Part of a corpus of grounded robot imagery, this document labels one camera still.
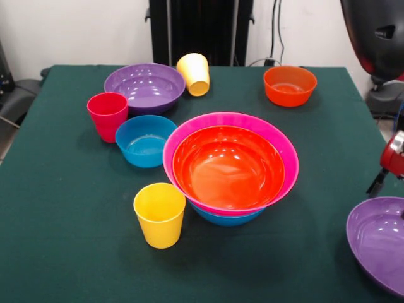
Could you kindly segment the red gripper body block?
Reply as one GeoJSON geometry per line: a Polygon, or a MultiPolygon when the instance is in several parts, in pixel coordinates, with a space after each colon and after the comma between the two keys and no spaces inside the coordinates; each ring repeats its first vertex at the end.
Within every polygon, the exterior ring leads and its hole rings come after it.
{"type": "Polygon", "coordinates": [[[389,140],[381,154],[380,164],[397,178],[403,178],[403,136],[393,136],[389,140]]]}

